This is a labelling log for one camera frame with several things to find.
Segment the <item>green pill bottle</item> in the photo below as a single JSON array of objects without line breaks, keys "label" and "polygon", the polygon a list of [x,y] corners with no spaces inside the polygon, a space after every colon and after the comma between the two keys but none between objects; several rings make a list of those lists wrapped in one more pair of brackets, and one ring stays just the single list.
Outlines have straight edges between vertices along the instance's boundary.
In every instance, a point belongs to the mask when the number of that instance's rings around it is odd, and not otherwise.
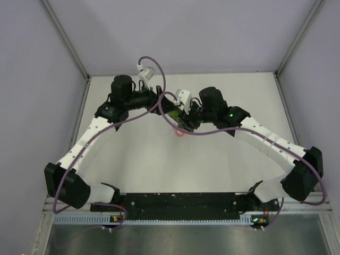
[{"label": "green pill bottle", "polygon": [[174,121],[179,122],[180,121],[180,117],[182,116],[182,110],[180,108],[176,108],[176,109],[168,112],[167,115],[171,119],[173,119]]}]

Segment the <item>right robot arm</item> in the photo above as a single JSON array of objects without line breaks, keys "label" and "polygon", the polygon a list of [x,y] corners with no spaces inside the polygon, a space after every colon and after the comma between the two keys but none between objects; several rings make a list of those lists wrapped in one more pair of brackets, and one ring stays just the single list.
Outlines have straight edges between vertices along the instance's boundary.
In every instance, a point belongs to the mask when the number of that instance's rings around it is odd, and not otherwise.
[{"label": "right robot arm", "polygon": [[201,103],[194,101],[187,90],[178,90],[175,100],[183,107],[181,119],[193,131],[202,123],[211,123],[232,137],[253,146],[273,160],[283,170],[270,180],[261,180],[252,188],[248,204],[254,210],[262,209],[268,201],[291,197],[304,201],[323,176],[322,152],[296,145],[276,135],[257,122],[239,106],[229,106],[220,90],[204,88],[199,92]]}]

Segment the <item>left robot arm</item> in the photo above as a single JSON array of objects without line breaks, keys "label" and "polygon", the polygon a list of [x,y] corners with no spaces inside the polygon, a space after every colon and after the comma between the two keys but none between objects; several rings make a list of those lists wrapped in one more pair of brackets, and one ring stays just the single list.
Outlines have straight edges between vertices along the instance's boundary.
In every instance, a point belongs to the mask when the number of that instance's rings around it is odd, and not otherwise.
[{"label": "left robot arm", "polygon": [[[44,175],[48,194],[54,198],[54,213],[62,212],[56,208],[59,201],[65,203],[67,208],[75,209],[96,202],[102,202],[111,211],[120,206],[118,188],[105,182],[86,181],[85,178],[100,148],[122,124],[142,118],[145,114],[178,110],[178,101],[165,97],[164,86],[152,89],[147,84],[143,79],[140,89],[136,90],[130,76],[116,76],[106,101],[98,107],[82,137],[57,163],[47,164]],[[146,113],[129,118],[130,111],[143,108]]]}]

